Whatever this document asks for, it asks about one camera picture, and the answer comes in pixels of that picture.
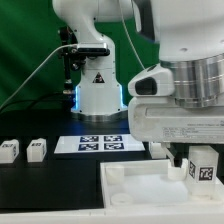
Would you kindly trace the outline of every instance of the small white block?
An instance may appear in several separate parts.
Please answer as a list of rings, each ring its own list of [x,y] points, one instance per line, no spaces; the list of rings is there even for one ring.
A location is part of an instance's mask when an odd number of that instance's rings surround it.
[[[42,138],[32,140],[26,149],[26,153],[29,163],[42,162],[47,153],[46,140]]]
[[[13,163],[19,155],[19,141],[4,141],[0,146],[0,164]]]
[[[149,151],[152,156],[152,159],[166,159],[166,153],[163,147],[161,146],[161,143],[149,143]]]

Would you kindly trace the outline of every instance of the black panel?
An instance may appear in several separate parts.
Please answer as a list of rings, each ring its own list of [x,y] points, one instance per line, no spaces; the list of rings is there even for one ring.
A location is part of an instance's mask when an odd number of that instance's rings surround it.
[[[138,95],[156,95],[157,93],[157,84],[155,79],[149,77],[142,79],[135,84],[135,90]]]
[[[139,34],[141,34],[142,36],[146,37],[151,41],[155,41],[155,31],[154,31],[151,1],[134,0],[134,2],[138,6],[140,13],[142,29],[139,31]]]

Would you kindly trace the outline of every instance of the green backdrop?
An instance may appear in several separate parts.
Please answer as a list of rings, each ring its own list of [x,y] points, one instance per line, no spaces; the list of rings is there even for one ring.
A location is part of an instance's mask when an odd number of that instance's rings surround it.
[[[126,24],[144,66],[157,63],[158,45],[147,42],[136,33],[133,19]],[[61,26],[65,24],[55,15],[51,0],[0,1],[0,104],[61,45],[57,34]],[[131,97],[127,84],[141,71],[141,67],[121,23],[96,24],[96,28],[115,42],[117,80],[124,86],[124,102],[128,104]],[[72,79],[77,84],[79,73],[73,73]],[[54,56],[14,100],[36,99],[47,93],[62,91],[63,82],[62,60]],[[41,106],[57,107],[56,104]]]

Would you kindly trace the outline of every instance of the printed symbol on block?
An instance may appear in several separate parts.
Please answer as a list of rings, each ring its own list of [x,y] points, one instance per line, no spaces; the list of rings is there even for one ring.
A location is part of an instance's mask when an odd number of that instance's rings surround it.
[[[189,174],[195,179],[196,166],[190,161]]]
[[[31,146],[41,146],[41,143],[33,143]]]
[[[13,155],[16,156],[16,146],[13,147]]]
[[[213,167],[201,167],[199,174],[199,181],[206,181],[213,179]]]
[[[13,144],[4,144],[3,146],[2,146],[2,148],[9,148],[9,147],[12,147],[13,146]]]

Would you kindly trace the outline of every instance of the warning label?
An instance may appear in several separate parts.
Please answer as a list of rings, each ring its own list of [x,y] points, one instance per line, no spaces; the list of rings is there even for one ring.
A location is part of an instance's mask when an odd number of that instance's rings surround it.
[[[96,78],[93,80],[93,83],[105,83],[102,75],[98,72]]]

